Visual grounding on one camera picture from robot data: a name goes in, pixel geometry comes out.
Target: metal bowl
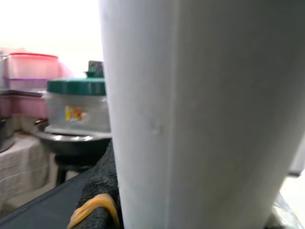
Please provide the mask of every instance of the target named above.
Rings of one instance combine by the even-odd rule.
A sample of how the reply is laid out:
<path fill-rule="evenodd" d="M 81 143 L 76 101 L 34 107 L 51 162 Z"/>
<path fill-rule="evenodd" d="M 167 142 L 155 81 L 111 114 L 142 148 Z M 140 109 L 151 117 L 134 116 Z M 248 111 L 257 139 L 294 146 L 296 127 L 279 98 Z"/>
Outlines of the metal bowl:
<path fill-rule="evenodd" d="M 104 155 L 111 140 L 110 137 L 96 135 L 61 135 L 47 133 L 47 122 L 37 124 L 33 135 L 38 137 L 51 152 L 61 156 L 90 157 L 96 160 Z"/>

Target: white cylindrical object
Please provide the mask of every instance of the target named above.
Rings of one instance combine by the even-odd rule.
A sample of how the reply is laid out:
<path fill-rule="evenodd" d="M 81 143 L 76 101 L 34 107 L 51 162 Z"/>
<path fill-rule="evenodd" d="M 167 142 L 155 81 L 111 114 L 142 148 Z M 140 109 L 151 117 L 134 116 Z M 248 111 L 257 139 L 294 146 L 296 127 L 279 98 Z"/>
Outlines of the white cylindrical object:
<path fill-rule="evenodd" d="M 305 129 L 305 5 L 101 0 L 125 229 L 262 229 Z"/>

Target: white cloth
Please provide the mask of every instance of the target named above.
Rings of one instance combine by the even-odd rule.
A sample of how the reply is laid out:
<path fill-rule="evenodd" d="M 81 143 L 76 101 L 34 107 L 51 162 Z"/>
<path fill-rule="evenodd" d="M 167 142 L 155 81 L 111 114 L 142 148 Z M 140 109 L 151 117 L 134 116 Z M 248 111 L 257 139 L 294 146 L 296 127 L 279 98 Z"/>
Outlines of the white cloth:
<path fill-rule="evenodd" d="M 49 155 L 39 139 L 15 133 L 15 144 L 0 153 L 0 210 L 8 198 L 49 181 Z"/>

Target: black stool leg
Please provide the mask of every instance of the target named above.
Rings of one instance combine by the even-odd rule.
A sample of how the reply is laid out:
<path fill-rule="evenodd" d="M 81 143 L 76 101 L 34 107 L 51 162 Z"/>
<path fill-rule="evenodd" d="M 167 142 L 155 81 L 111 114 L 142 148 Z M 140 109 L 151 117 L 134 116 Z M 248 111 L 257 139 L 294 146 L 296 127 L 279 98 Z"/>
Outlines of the black stool leg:
<path fill-rule="evenodd" d="M 65 170 L 62 166 L 58 166 L 57 170 L 57 178 L 56 178 L 56 186 L 61 185 L 66 181 L 67 170 Z"/>

